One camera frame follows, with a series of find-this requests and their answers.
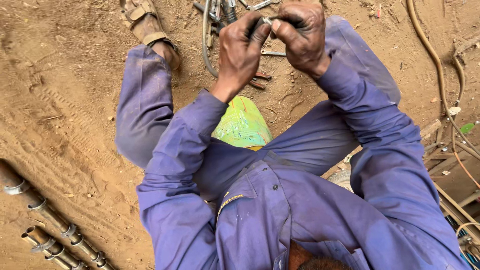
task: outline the sandal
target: sandal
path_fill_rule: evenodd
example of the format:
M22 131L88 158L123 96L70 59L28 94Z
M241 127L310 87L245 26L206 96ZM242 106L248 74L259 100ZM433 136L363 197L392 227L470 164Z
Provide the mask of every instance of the sandal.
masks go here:
M171 45L173 49L177 51L177 46L173 44L173 42L167 37L167 35L163 31L160 17L157 15L155 6L151 2L151 0L140 0L139 5L129 11L125 10L125 4L127 1L130 0L120 0L120 7L122 8L121 18L123 20L123 23L130 29L130 31L132 31L137 36L137 38L140 39L140 41L147 46L151 47L156 41L163 41ZM160 31L144 35L142 30L139 30L139 32L133 30L135 25L147 14L154 16L158 20Z

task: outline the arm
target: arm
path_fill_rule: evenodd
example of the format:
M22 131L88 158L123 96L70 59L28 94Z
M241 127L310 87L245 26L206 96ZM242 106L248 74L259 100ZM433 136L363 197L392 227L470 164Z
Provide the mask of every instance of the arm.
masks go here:
M419 127L335 55L317 82L363 146L351 160L354 192L391 222L426 233L458 254L453 230L440 211L438 193L422 161Z
M142 224L152 237L156 269L208 269L218 257L215 216L192 175L228 105L202 90L161 136L137 187Z
M335 53L331 59L326 55L321 5L284 4L277 18L281 20L273 21L272 30L286 44L288 61L317 81L363 146L351 162L355 193L395 224L412 245L424 244L418 249L428 243L438 247L440 242L458 256L458 243L422 162L419 128Z
M220 72L211 94L179 110L160 137L137 187L142 224L152 237L156 269L216 269L215 216L192 176L230 100L253 78L270 26L251 12L220 32Z

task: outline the purple work uniform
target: purple work uniform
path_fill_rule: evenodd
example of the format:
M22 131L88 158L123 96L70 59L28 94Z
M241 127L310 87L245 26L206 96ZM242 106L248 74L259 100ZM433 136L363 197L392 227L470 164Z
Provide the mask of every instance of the purple work uniform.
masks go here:
M173 114L166 61L130 50L116 143L145 169L137 193L156 269L283 270L291 240L354 270L469 268L391 75L340 17L326 20L325 43L317 84L329 100L257 152L210 136L228 105L205 90ZM318 176L358 145L355 193Z

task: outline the dirt ground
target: dirt ground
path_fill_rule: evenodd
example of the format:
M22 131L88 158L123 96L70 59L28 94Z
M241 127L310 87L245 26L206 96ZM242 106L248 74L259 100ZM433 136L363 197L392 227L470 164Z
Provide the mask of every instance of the dirt ground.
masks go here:
M459 83L451 55L457 44L478 35L480 3L445 1L416 0L416 11L442 59L448 102L453 104ZM202 19L192 0L154 2L182 58L173 72L177 110L214 82L201 57ZM441 116L440 101L431 102L439 97L435 66L414 31L404 0L323 4L327 15L345 17L383 61L401 90L403 112L420 127ZM380 4L381 17L370 16ZM271 5L260 12L273 15L277 10L278 5ZM244 13L237 3L238 16ZM15 164L115 267L153 269L152 245L139 221L135 193L143 172L116 153L115 121L108 120L115 116L126 53L139 43L121 22L118 1L0 0L0 25L0 157ZM278 40L268 40L265 48L284 50ZM215 37L213 63L217 49ZM479 119L480 49L468 50L464 64L467 87L457 118L460 126ZM326 99L286 58L262 56L260 71L274 76L266 90L247 86L241 94L257 104L274 136ZM290 72L295 73L294 82ZM469 135L475 145L478 133L477 129ZM480 177L478 161L466 163ZM475 188L458 166L452 172L439 183L461 200ZM28 244L20 240L31 225L59 238L43 221L27 212L19 199L0 193L0 269L57 269L30 254Z

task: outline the man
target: man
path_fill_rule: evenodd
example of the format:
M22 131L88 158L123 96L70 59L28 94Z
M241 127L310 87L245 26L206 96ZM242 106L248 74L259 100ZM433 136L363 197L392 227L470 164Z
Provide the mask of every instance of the man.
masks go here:
M467 268L423 166L419 128L398 110L396 84L348 22L325 21L321 5L297 2L280 7L272 29L253 31L261 15L246 14L220 33L215 86L173 115L175 46L149 0L124 9L145 45L128 55L116 143L145 169L137 193L156 269L283 270L290 241L316 256L301 269ZM257 152L211 138L257 71L271 30L329 100ZM355 194L317 176L359 143Z

